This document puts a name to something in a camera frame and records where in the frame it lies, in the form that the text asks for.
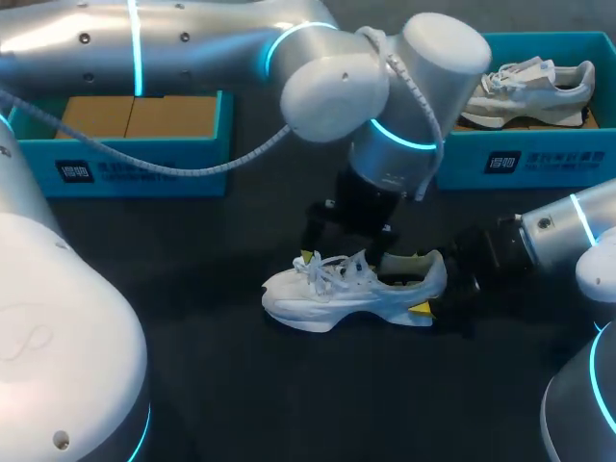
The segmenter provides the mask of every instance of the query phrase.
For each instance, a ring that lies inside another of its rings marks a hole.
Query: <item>teal shoe box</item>
[[[616,177],[616,48],[601,32],[486,34],[492,70],[535,56],[596,69],[590,111],[600,128],[453,131],[442,190],[590,187]]]
[[[45,100],[35,104],[62,118],[67,101]],[[139,169],[79,141],[55,139],[55,129],[21,110],[11,111],[9,124],[46,197],[205,197],[223,196],[226,190],[225,173],[185,178]],[[232,124],[233,96],[219,91],[211,138],[99,141],[152,164],[191,169],[213,167],[229,160]]]

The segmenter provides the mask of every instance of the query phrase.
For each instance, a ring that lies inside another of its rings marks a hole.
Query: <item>glowing blue light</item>
[[[590,230],[590,226],[588,225],[588,220],[586,219],[586,215],[584,214],[583,210],[581,210],[581,207],[579,206],[578,198],[576,197],[575,194],[571,194],[570,197],[571,197],[571,201],[574,203],[574,207],[576,208],[579,221],[581,221],[581,225],[584,227],[584,231],[586,231],[586,236],[588,236],[588,241],[590,241],[590,244],[594,247],[595,245],[597,245],[597,241],[595,240],[595,237],[593,236],[593,232]]]
[[[593,387],[593,393],[595,394],[595,399],[597,400],[597,404],[599,404],[601,413],[605,417],[605,420],[609,424],[609,427],[612,429],[614,433],[616,433],[616,422],[614,422],[614,419],[612,419],[612,416],[609,414],[609,411],[607,410],[607,406],[605,406],[605,402],[603,401],[603,397],[601,396],[601,392],[599,391],[599,385],[597,384],[597,375],[595,373],[595,353],[597,351],[597,344],[599,343],[599,339],[601,338],[604,331],[605,331],[605,327],[601,330],[601,332],[599,332],[597,337],[595,337],[595,341],[593,342],[593,345],[590,348],[590,360],[589,360],[590,361],[590,368],[589,368],[590,369],[590,383]]]
[[[13,131],[13,128],[12,128],[11,124],[9,123],[9,121],[3,115],[1,115],[1,114],[0,114],[0,121],[2,121],[2,123],[4,123],[7,127],[9,127],[9,130],[11,130],[11,132],[13,134],[15,134],[15,132]]]
[[[135,96],[143,96],[143,62],[141,61],[141,21],[137,0],[128,1],[128,16],[131,20],[133,39],[133,64],[135,66]]]
[[[385,127],[383,127],[380,123],[378,123],[376,119],[374,118],[371,120],[371,122],[372,122],[372,125],[374,125],[374,127],[376,127],[376,129],[379,132],[381,132],[383,135],[385,135],[390,140],[397,142],[398,144],[401,144],[406,147],[411,147],[413,149],[420,149],[422,151],[429,151],[432,149],[436,149],[436,144],[417,144],[416,142],[403,140],[402,138],[397,137],[392,132],[388,131]]]
[[[268,54],[266,56],[266,76],[270,76],[271,58],[273,57],[273,53],[274,51],[276,51],[276,48],[278,48],[278,46],[280,46],[280,43],[282,43],[282,40],[286,39],[293,32],[300,31],[302,29],[305,29],[306,27],[328,27],[329,29],[338,30],[336,26],[327,24],[326,22],[304,22],[302,24],[297,24],[290,29],[287,29],[280,35],[280,37],[276,39],[276,41],[269,48]]]
[[[148,405],[147,406],[147,421],[145,421],[145,428],[143,429],[143,434],[141,436],[139,444],[135,448],[135,452],[133,452],[133,455],[131,455],[131,458],[128,459],[127,462],[133,462],[135,460],[135,457],[137,457],[137,454],[139,454],[139,451],[141,450],[141,446],[143,446],[143,441],[145,441],[145,435],[147,434],[147,428],[150,427],[150,414],[151,414],[151,412],[152,412],[152,408],[151,408],[151,406]]]

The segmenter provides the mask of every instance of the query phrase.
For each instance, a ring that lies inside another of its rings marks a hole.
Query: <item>shoelace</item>
[[[481,85],[488,93],[500,89],[523,89],[526,85],[515,79],[517,69],[512,70],[516,63],[503,64],[498,72],[492,72],[481,77]]]
[[[332,265],[335,262],[341,263],[339,265]],[[355,261],[346,255],[338,255],[323,260],[318,252],[315,252],[309,263],[305,263],[301,257],[293,260],[295,270],[308,275],[308,282],[315,284],[319,295],[323,295],[329,288],[348,289],[350,287],[350,279],[358,279],[345,277],[346,268],[354,264]]]

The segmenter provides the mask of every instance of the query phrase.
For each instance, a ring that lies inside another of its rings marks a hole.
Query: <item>box label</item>
[[[86,161],[56,161],[56,168],[65,183],[94,182],[94,177]]]
[[[490,153],[484,173],[513,173],[516,171],[522,151],[493,151]]]
[[[605,152],[531,152],[526,158],[525,171],[572,172],[599,168]]]
[[[174,162],[162,163],[163,167],[175,168]],[[157,181],[177,181],[177,176],[154,173],[123,162],[99,162],[96,164],[97,176],[109,183],[126,183],[130,181],[152,183]]]

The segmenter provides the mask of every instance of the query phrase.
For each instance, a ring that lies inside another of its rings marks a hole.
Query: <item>cable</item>
[[[253,161],[257,157],[261,156],[262,154],[264,154],[272,146],[274,146],[280,140],[282,140],[291,131],[291,128],[289,128],[288,125],[285,125],[280,131],[278,131],[278,133],[276,133],[273,137],[271,137],[269,140],[261,144],[256,149],[250,151],[248,154],[242,156],[241,158],[236,159],[235,161],[227,162],[226,164],[220,164],[219,166],[215,166],[215,167],[196,168],[196,169],[172,168],[172,167],[159,166],[157,164],[150,164],[149,162],[142,161],[140,159],[136,159],[134,157],[123,154],[116,149],[106,146],[105,144],[99,141],[93,140],[92,138],[89,138],[83,133],[73,128],[70,128],[68,125],[66,125],[64,122],[62,122],[58,118],[46,113],[45,111],[38,108],[37,106],[30,104],[29,102],[24,101],[23,99],[18,98],[17,96],[14,96],[8,93],[7,91],[0,90],[0,101],[2,101],[3,103],[6,103],[7,105],[15,106],[21,109],[28,115],[34,118],[37,118],[41,122],[44,122],[50,125],[51,127],[54,127],[57,130],[60,130],[66,133],[67,135],[71,136],[75,140],[81,141],[82,143],[86,144],[92,149],[100,151],[104,154],[108,154],[110,156],[114,156],[118,158],[119,160],[127,164],[131,164],[135,167],[143,168],[144,170],[149,170],[155,173],[161,173],[163,175],[169,175],[169,176],[184,176],[184,177],[208,176],[208,175],[214,175],[217,173],[223,173],[225,171],[231,170],[232,168],[242,166],[244,164],[247,164],[250,161]]]
[[[368,40],[374,45],[376,50],[378,51],[379,59],[381,61],[381,66],[383,63],[387,63],[391,69],[394,70],[396,75],[404,81],[406,86],[411,90],[411,93],[419,103],[422,108],[423,114],[427,118],[428,124],[430,125],[430,130],[432,131],[432,137],[436,141],[436,152],[434,154],[434,162],[423,179],[422,183],[417,187],[415,192],[415,200],[421,201],[424,199],[425,191],[427,187],[430,185],[432,178],[436,175],[441,163],[443,162],[443,157],[445,156],[444,152],[444,143],[443,143],[443,133],[441,132],[441,126],[439,125],[438,120],[436,119],[436,115],[430,104],[425,99],[424,94],[417,87],[413,79],[408,73],[408,69],[402,62],[402,60],[395,53],[389,50],[389,44],[387,42],[387,36],[383,31],[377,31],[372,27],[362,27],[357,30],[357,34],[364,35],[368,38]]]

